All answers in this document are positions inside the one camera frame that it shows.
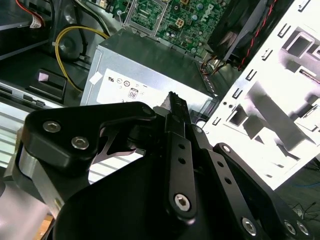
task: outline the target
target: wooden surface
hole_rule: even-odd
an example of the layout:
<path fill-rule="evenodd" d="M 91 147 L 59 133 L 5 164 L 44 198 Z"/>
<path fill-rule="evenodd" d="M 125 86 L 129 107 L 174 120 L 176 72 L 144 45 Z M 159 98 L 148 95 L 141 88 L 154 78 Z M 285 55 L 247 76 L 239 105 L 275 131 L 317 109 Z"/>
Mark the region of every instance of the wooden surface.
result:
<path fill-rule="evenodd" d="M 40 240 L 42 236 L 46 233 L 53 217 L 52 216 L 46 216 L 45 219 L 43 220 L 41 227 L 38 229 L 38 232 L 36 233 L 35 237 L 33 240 Z"/>

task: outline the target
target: red wire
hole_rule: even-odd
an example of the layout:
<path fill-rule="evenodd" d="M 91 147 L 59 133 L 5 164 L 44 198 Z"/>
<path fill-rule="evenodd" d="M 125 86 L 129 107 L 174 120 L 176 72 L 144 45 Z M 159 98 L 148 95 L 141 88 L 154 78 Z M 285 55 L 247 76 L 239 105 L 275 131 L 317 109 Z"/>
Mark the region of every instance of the red wire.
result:
<path fill-rule="evenodd" d="M 251 44 L 250 44 L 250 47 L 249 47 L 248 51 L 246 52 L 246 56 L 242 59 L 241 64 L 240 64 L 240 66 L 238 67 L 238 70 L 239 70 L 239 71 L 240 71 L 241 67 L 244 65 L 246 58 L 249 56 L 250 51 L 251 51 L 251 49 L 252 49 L 253 46 L 254 46 L 254 43 L 255 43 L 256 38 L 258 37 L 259 33 L 261 32 L 261 30 L 262 30 L 262 29 L 264 28 L 264 26 L 266 25 L 266 22 L 267 22 L 269 16 L 271 15 L 271 12 L 272 12 L 272 10 L 273 10 L 276 2 L 277 2 L 277 0 L 273 0 L 273 3 L 272 3 L 271 6 L 270 6 L 269 12 L 268 12 L 268 14 L 266 15 L 266 17 L 264 18 L 263 22 L 262 22 L 262 25 L 259 27 L 259 29 L 256 31 L 254 37 L 251 39 Z"/>
<path fill-rule="evenodd" d="M 17 4 L 22 10 L 26 11 L 27 13 L 29 13 L 29 14 L 31 14 L 31 15 L 33 15 L 33 16 L 36 16 L 37 18 L 39 18 L 43 26 L 46 25 L 43 17 L 40 16 L 38 13 L 32 12 L 32 11 L 28 10 L 26 7 L 24 7 L 24 6 L 19 2 L 19 0 L 15 0 L 15 2 L 16 2 L 16 4 Z"/>

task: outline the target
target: green circuit board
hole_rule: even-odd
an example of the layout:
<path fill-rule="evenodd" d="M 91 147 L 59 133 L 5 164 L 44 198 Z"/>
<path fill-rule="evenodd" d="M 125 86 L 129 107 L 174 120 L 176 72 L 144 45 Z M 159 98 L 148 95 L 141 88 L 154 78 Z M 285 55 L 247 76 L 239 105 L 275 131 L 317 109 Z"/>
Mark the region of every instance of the green circuit board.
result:
<path fill-rule="evenodd" d="M 229 2 L 230 0 L 189 0 L 184 4 L 181 0 L 172 0 L 157 36 L 202 58 L 206 53 L 203 46 L 209 40 Z M 176 25 L 178 19 L 184 21 L 182 27 Z"/>
<path fill-rule="evenodd" d="M 137 0 L 131 20 L 146 29 L 154 30 L 157 17 L 161 15 L 162 7 L 150 0 Z"/>
<path fill-rule="evenodd" d="M 94 4 L 115 16 L 121 11 L 124 22 L 134 0 L 96 0 Z M 206 55 L 204 45 L 219 23 L 231 0 L 169 0 L 156 37 L 200 58 Z M 154 30 L 162 7 L 153 0 L 136 0 L 131 21 Z"/>

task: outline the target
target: wire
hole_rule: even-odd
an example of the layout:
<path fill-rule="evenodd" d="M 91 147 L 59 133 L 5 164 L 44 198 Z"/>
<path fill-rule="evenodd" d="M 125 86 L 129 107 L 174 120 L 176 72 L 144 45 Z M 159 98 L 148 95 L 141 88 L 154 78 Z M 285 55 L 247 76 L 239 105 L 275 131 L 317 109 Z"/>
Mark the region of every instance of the wire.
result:
<path fill-rule="evenodd" d="M 294 185 L 296 188 L 314 188 L 314 187 L 320 187 L 320 182 L 310 184 L 310 185 Z"/>
<path fill-rule="evenodd" d="M 21 8 L 22 10 L 24 10 L 24 11 L 26 11 L 27 13 L 31 14 L 32 16 L 35 16 L 35 17 L 37 17 L 38 19 L 40 19 L 41 24 L 42 24 L 43 26 L 46 25 L 43 17 L 40 16 L 38 13 L 27 9 L 21 2 L 19 2 L 19 0 L 15 0 L 15 2 L 16 2 L 16 4 L 19 6 L 19 8 Z"/>
<path fill-rule="evenodd" d="M 81 24 L 81 20 L 80 20 L 79 10 L 78 10 L 77 6 L 74 6 L 74 14 L 75 14 L 76 23 L 78 25 L 80 25 Z M 88 42 L 87 42 L 84 30 L 83 29 L 79 29 L 79 33 L 80 33 L 80 37 L 81 37 L 81 41 L 82 41 L 82 53 L 80 53 L 80 56 L 86 56 L 87 48 L 88 48 Z"/>
<path fill-rule="evenodd" d="M 201 64 L 200 70 L 202 72 L 203 75 L 207 76 L 210 75 L 210 73 L 206 72 L 205 67 L 208 65 L 208 63 L 212 60 L 215 60 L 217 58 L 217 56 L 211 56 L 207 61 L 204 61 Z"/>
<path fill-rule="evenodd" d="M 67 71 L 61 61 L 61 58 L 60 58 L 60 53 L 59 53 L 59 43 L 60 43 L 60 40 L 62 39 L 62 37 L 68 33 L 69 31 L 73 30 L 73 29 L 83 29 L 83 30 L 88 30 L 88 31 L 91 31 L 95 34 L 98 34 L 99 36 L 103 37 L 104 39 L 107 39 L 109 36 L 104 34 L 103 32 L 99 31 L 99 30 L 96 30 L 96 29 L 93 29 L 93 28 L 90 28 L 90 27 L 87 27 L 87 26 L 81 26 L 81 25 L 78 25 L 78 26 L 69 26 L 69 27 L 66 27 L 64 28 L 59 34 L 58 36 L 56 37 L 56 40 L 55 40 L 55 46 L 54 46 L 54 51 L 55 51 L 55 56 L 56 56 L 56 60 L 59 64 L 59 67 L 63 73 L 63 75 L 66 77 L 67 81 L 71 84 L 71 86 L 73 86 L 75 89 L 77 89 L 79 92 L 83 92 L 84 90 L 80 87 L 78 87 L 74 81 L 72 81 L 72 79 L 69 77 L 69 75 L 67 74 Z"/>
<path fill-rule="evenodd" d="M 273 0 L 273 3 L 271 4 L 268 13 L 267 13 L 266 17 L 264 18 L 264 20 L 263 20 L 263 22 L 262 22 L 262 25 L 258 28 L 258 30 L 255 32 L 255 35 L 254 35 L 253 38 L 251 39 L 250 47 L 248 48 L 248 50 L 247 50 L 247 52 L 246 52 L 246 56 L 242 59 L 241 64 L 240 64 L 239 67 L 238 67 L 238 70 L 239 70 L 239 71 L 241 70 L 241 67 L 244 65 L 246 58 L 249 57 L 250 52 L 251 52 L 252 48 L 254 47 L 255 40 L 256 40 L 256 38 L 258 37 L 258 35 L 259 35 L 259 33 L 261 32 L 261 30 L 262 30 L 262 29 L 264 28 L 264 26 L 266 25 L 267 20 L 268 20 L 269 16 L 271 15 L 272 10 L 273 10 L 276 2 L 277 2 L 277 0 Z"/>
<path fill-rule="evenodd" d="M 226 62 L 225 62 L 224 64 L 220 65 L 220 66 L 219 66 L 219 64 L 218 64 L 218 66 L 215 68 L 215 70 L 211 73 L 211 75 L 216 74 L 218 71 L 220 71 L 223 67 L 225 67 L 225 66 L 227 65 Z"/>
<path fill-rule="evenodd" d="M 89 8 L 88 6 L 83 4 L 80 0 L 72 0 L 72 2 L 76 6 L 79 6 L 86 14 L 88 14 L 92 18 L 94 18 L 99 23 L 100 27 L 102 28 L 102 31 L 106 35 L 110 36 L 110 31 L 108 29 L 107 24 L 105 23 L 105 21 L 97 13 L 95 13 L 91 8 Z"/>

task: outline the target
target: metal screw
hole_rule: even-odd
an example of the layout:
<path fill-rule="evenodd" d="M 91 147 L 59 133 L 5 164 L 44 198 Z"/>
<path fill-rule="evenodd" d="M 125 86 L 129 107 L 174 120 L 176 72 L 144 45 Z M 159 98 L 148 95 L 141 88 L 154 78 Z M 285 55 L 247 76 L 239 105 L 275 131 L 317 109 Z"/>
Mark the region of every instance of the metal screw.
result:
<path fill-rule="evenodd" d="M 296 222 L 301 232 L 303 232 L 305 235 L 309 235 L 308 229 L 299 221 Z"/>
<path fill-rule="evenodd" d="M 292 233 L 293 235 L 296 235 L 297 232 L 296 232 L 294 226 L 292 226 L 292 225 L 290 224 L 290 222 L 284 221 L 284 225 L 286 226 L 286 229 L 288 229 L 288 231 L 289 231 L 290 233 Z"/>
<path fill-rule="evenodd" d="M 151 110 L 148 107 L 143 107 L 142 110 L 146 113 L 146 114 L 151 114 Z"/>
<path fill-rule="evenodd" d="M 89 147 L 89 141 L 83 136 L 72 138 L 71 144 L 75 149 L 86 150 Z"/>
<path fill-rule="evenodd" d="M 46 121 L 42 126 L 49 133 L 57 133 L 61 130 L 60 124 L 55 121 Z"/>
<path fill-rule="evenodd" d="M 248 218 L 242 218 L 242 226 L 251 236 L 257 235 L 256 227 Z"/>
<path fill-rule="evenodd" d="M 184 212 L 189 211 L 190 202 L 185 195 L 182 195 L 182 194 L 175 195 L 174 202 L 181 211 L 184 211 Z"/>
<path fill-rule="evenodd" d="M 194 129 L 198 132 L 198 133 L 202 133 L 202 129 L 198 126 L 195 126 Z"/>
<path fill-rule="evenodd" d="M 223 147 L 223 149 L 224 149 L 227 153 L 231 153 L 230 148 L 228 148 L 228 147 L 225 146 L 225 145 L 223 145 L 222 147 Z"/>

